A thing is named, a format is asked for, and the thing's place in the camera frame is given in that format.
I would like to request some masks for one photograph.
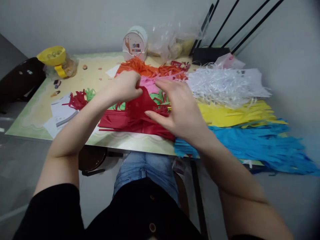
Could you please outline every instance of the black shirt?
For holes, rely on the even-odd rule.
[[[77,187],[72,184],[49,187],[31,199],[14,239],[149,239],[152,236],[202,239],[176,202],[151,179],[143,178],[121,187],[87,229],[81,218]]]

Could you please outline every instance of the jeans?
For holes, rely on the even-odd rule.
[[[114,184],[113,196],[125,184],[149,177],[162,187],[179,205],[178,186],[167,156],[144,152],[131,152],[123,161]]]

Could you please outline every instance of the pink paper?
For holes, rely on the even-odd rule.
[[[144,86],[147,90],[148,90],[148,93],[151,94],[151,93],[158,93],[159,92],[159,88],[157,88],[157,86],[155,85],[155,81],[156,80],[160,80],[160,79],[168,79],[168,80],[171,80],[171,81],[175,81],[176,80],[176,76],[183,73],[183,71],[177,73],[177,74],[174,74],[174,75],[171,75],[171,71],[170,71],[170,76],[164,76],[164,77],[160,77],[160,76],[155,76],[155,77],[146,77],[146,76],[141,76],[141,80],[140,80],[140,86]]]

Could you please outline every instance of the black sleeve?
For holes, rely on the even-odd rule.
[[[31,199],[13,239],[81,239],[83,235],[79,190],[65,183]]]

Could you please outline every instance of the red paper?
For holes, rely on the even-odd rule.
[[[167,129],[151,120],[145,111],[152,110],[162,116],[168,117],[168,105],[158,106],[149,96],[145,87],[142,95],[126,103],[124,111],[107,110],[98,124],[98,127],[113,128],[100,129],[100,131],[123,131],[158,135],[170,141],[175,137]]]

